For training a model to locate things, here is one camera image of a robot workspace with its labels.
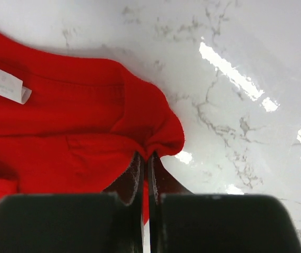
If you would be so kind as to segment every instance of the red fabric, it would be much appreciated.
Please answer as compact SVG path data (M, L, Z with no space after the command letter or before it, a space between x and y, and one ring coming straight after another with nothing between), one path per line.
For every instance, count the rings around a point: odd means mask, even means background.
M24 105L0 96L0 198L100 192L135 151L147 159L183 147L163 93L117 62L49 54L0 34L0 69L33 91ZM147 203L144 211L147 220Z

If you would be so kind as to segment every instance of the red shirt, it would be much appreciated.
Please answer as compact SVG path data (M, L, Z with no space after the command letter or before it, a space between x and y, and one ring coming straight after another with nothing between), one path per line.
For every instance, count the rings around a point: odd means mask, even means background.
M0 34L0 69L32 90L24 105L0 96L0 198L100 192L135 151L147 159L183 147L163 93L117 62L45 53Z

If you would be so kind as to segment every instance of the clothing label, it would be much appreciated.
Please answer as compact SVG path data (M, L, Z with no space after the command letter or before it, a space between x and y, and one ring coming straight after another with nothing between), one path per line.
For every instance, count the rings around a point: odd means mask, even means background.
M0 70L0 96L25 104L31 95L31 90L23 87L23 81Z

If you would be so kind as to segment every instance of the care label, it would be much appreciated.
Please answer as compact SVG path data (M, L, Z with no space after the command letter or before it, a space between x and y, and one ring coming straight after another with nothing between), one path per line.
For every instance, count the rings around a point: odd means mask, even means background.
M23 81L0 70L0 96L25 104L31 95L31 90L23 87Z

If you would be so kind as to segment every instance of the white marble table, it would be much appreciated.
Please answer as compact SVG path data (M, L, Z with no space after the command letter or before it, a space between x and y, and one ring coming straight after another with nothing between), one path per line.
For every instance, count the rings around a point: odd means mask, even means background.
M186 135L165 167L193 192L276 196L301 238L301 1L0 0L0 31L152 81Z

